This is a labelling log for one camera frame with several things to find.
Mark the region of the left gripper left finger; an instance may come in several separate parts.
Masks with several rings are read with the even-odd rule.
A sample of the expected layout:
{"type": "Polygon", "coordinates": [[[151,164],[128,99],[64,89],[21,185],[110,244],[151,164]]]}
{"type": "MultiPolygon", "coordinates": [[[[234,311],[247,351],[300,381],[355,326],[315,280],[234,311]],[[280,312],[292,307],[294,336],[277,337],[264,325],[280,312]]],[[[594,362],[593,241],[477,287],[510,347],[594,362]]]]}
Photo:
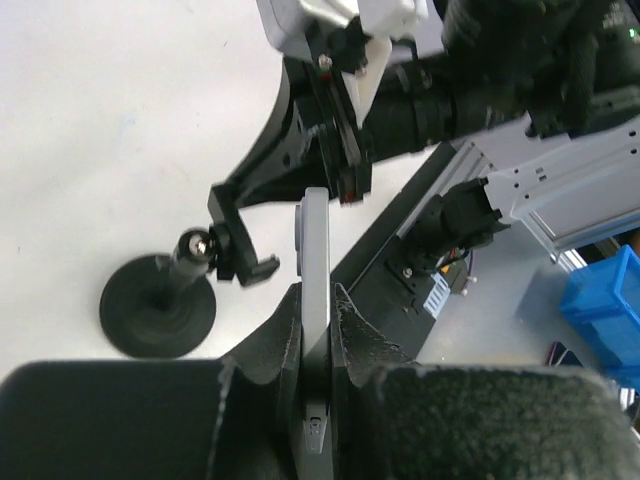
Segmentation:
{"type": "Polygon", "coordinates": [[[5,479],[293,479],[299,285],[216,360],[41,361],[1,385],[5,479]]]}

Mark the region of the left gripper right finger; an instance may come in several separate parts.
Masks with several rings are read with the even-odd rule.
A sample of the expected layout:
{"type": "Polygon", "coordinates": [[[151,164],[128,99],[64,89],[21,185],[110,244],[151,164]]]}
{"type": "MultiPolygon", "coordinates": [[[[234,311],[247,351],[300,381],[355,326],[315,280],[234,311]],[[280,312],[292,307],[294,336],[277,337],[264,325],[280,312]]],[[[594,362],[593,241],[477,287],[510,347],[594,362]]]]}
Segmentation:
{"type": "Polygon", "coordinates": [[[413,361],[331,287],[338,479],[631,479],[635,438],[581,367],[413,361]]]}

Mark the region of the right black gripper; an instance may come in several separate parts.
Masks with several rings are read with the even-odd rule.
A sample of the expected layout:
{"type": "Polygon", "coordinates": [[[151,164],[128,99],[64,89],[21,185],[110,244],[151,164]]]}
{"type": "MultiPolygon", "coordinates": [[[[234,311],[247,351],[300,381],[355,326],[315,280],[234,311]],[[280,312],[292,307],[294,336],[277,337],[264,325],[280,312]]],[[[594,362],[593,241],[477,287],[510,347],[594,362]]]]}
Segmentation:
{"type": "Polygon", "coordinates": [[[327,123],[316,97],[319,83],[338,142],[338,159],[328,164],[335,197],[351,204],[371,190],[376,153],[373,135],[364,131],[365,120],[383,85],[395,41],[367,33],[359,15],[344,26],[313,20],[304,40],[313,67],[282,66],[271,115],[227,178],[240,208],[298,201],[306,188],[328,185],[320,148],[327,123]]]}

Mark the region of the black smartphone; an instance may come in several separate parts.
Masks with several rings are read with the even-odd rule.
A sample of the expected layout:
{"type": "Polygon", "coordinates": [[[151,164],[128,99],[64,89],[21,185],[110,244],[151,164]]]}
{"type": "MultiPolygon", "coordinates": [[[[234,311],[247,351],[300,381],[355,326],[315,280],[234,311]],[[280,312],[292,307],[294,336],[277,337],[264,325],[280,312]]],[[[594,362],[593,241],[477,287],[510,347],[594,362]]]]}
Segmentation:
{"type": "Polygon", "coordinates": [[[301,468],[302,479],[333,477],[326,441],[330,412],[331,322],[329,199],[325,188],[309,187],[296,208],[296,252],[301,280],[301,468]]]}

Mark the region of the black round phone stand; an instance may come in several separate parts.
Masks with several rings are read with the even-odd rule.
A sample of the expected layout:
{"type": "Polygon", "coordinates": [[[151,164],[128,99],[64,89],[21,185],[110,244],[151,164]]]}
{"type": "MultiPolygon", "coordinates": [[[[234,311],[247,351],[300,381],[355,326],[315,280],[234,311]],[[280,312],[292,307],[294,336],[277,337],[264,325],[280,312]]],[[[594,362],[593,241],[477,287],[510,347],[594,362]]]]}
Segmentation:
{"type": "Polygon", "coordinates": [[[208,275],[250,287],[270,279],[280,260],[259,260],[239,215],[238,189],[211,187],[212,223],[190,228],[169,254],[150,254],[122,265],[100,298],[103,333],[121,353],[138,359],[174,359],[209,335],[217,301],[208,275]]]}

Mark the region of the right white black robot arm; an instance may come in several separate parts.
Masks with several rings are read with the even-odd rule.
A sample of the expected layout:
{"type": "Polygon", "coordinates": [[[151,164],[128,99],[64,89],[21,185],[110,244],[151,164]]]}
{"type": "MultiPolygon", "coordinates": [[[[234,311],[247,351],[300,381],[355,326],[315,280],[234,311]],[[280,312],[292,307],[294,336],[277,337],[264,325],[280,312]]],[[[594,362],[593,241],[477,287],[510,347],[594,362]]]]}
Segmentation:
{"type": "Polygon", "coordinates": [[[423,1],[262,1],[283,56],[274,109],[228,177],[231,207],[343,204],[375,163],[529,119],[533,139],[579,138],[639,112],[635,1],[438,1],[442,48],[422,54],[423,1]]]}

